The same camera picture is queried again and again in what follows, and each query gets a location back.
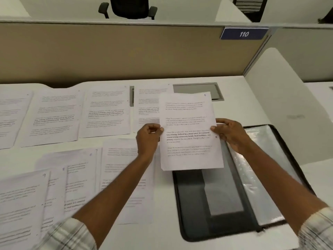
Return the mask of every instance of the sign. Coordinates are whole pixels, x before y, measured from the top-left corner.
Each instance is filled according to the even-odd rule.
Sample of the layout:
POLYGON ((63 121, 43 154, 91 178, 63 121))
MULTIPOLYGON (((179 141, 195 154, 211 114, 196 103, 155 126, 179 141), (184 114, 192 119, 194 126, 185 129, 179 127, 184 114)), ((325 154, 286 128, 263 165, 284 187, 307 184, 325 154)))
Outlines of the sign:
POLYGON ((268 28, 233 28, 225 27, 220 39, 223 40, 261 40, 268 28))

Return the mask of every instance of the person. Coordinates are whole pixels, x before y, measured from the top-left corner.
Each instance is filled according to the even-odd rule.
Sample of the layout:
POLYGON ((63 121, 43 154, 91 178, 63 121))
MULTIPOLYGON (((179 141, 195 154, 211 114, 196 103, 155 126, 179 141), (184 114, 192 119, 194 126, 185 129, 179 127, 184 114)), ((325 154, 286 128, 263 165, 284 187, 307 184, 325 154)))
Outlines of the person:
MULTIPOLYGON (((299 237, 301 249, 333 249, 333 210, 294 180, 260 149, 236 121, 218 118, 211 130, 248 161, 299 237)), ((71 218, 52 227, 33 250, 98 249, 153 159, 163 128, 146 124, 137 133, 138 156, 71 218)))

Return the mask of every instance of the person's left arm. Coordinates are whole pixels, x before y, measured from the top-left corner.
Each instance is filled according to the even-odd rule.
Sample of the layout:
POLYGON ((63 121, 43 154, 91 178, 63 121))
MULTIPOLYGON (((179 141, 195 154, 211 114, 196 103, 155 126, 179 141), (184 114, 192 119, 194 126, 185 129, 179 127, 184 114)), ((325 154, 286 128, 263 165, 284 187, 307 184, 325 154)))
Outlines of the person's left arm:
POLYGON ((142 175, 152 162, 163 128, 146 124, 136 136, 138 156, 105 189, 72 218, 56 225, 33 250, 99 248, 142 175))

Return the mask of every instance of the plaid shirt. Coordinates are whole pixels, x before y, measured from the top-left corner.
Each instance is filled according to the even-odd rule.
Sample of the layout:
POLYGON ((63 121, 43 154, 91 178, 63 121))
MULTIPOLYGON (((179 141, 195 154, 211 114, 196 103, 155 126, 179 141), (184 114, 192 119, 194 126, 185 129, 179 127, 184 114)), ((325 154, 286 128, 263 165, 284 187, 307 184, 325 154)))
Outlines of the plaid shirt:
MULTIPOLYGON (((299 231, 301 250, 333 250, 333 209, 324 208, 309 217, 299 231)), ((32 250, 97 250, 87 227, 74 218, 58 223, 32 250)))

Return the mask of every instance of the hand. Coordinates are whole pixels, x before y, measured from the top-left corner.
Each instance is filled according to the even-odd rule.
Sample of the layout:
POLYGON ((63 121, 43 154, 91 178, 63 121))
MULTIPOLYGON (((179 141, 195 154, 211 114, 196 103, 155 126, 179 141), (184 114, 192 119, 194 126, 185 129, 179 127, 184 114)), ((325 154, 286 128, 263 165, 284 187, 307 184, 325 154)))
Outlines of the hand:
POLYGON ((163 133, 164 128, 159 124, 145 124, 136 135, 138 144, 138 156, 152 162, 152 158, 157 148, 157 143, 163 133))
POLYGON ((211 126, 210 129, 228 142, 234 151, 244 155, 256 146, 239 122, 226 118, 216 118, 216 122, 223 124, 211 126))

